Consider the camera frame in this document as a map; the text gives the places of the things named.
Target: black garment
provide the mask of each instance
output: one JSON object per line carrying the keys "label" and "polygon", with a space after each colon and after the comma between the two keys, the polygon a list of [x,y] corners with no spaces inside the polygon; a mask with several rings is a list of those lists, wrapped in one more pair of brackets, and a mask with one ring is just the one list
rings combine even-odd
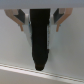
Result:
{"label": "black garment", "polygon": [[48,59],[47,25],[50,9],[30,9],[32,26],[32,56],[36,70],[43,70]]}

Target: black object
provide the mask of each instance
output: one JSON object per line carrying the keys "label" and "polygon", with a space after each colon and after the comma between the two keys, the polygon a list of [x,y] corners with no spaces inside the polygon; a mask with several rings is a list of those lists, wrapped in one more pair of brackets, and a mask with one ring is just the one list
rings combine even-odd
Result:
{"label": "black object", "polygon": [[53,14],[54,23],[56,23],[64,14],[59,14],[59,8]]}
{"label": "black object", "polygon": [[25,23],[25,13],[18,9],[18,15],[14,15],[16,18],[18,18],[22,23]]}
{"label": "black object", "polygon": [[47,25],[50,9],[30,9],[32,26],[32,57],[36,70],[43,70],[48,59]]}

